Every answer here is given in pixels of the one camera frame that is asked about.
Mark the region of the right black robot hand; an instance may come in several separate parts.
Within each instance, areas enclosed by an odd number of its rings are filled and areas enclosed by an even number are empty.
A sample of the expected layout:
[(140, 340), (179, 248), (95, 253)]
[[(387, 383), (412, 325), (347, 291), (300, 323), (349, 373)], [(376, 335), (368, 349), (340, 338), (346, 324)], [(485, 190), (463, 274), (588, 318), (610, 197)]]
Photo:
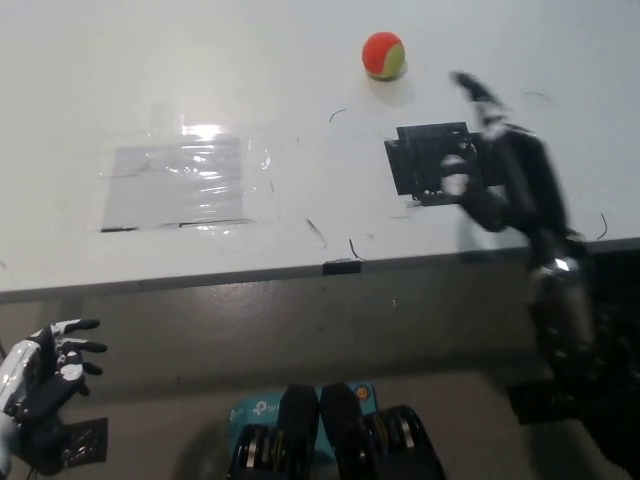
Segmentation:
[(534, 269), (557, 260), (574, 264), (587, 256), (584, 241), (569, 227), (562, 194), (545, 143), (510, 121), (506, 106), (477, 77), (454, 71), (452, 81), (465, 92), (480, 123), (482, 143), (503, 175), (504, 194), (478, 180), (459, 154), (441, 163), (443, 190), (483, 229), (497, 233), (512, 228), (529, 243)]

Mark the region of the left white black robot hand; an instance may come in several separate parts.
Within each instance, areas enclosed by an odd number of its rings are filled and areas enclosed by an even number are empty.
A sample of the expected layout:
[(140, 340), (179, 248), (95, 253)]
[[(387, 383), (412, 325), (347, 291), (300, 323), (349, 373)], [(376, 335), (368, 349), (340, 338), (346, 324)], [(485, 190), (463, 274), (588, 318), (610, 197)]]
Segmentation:
[(83, 354), (104, 353), (107, 346), (72, 334), (99, 326), (97, 319), (60, 321), (15, 344), (1, 363), (1, 413), (20, 427), (37, 425), (75, 394), (89, 395), (86, 377), (103, 370)]

